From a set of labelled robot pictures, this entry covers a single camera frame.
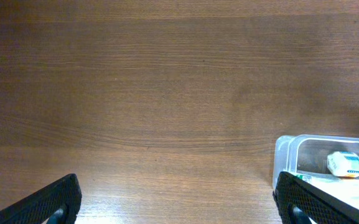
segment clear plastic container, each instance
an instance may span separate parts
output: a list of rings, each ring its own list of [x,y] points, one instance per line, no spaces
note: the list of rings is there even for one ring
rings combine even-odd
[[[327,155],[334,151],[359,154],[359,138],[318,136],[281,136],[274,152],[273,189],[281,171],[329,174]]]

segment bottle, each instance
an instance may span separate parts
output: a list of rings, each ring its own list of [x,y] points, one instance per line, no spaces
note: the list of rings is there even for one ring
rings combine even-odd
[[[327,156],[327,168],[337,177],[359,177],[359,154],[333,152]]]

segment pill bottle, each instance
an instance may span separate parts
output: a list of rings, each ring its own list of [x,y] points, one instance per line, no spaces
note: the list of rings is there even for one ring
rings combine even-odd
[[[327,156],[327,168],[337,177],[359,177],[359,154],[333,152]]]

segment wooden table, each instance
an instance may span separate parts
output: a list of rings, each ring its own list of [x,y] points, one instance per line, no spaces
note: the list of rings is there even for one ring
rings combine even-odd
[[[76,173],[77,223],[279,223],[303,133],[359,137],[359,1],[0,2],[0,209]]]

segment wood grain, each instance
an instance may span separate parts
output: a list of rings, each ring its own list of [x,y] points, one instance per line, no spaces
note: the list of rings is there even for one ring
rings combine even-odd
[[[77,174],[77,223],[279,223],[283,134],[359,137],[359,1],[0,2],[0,209]]]

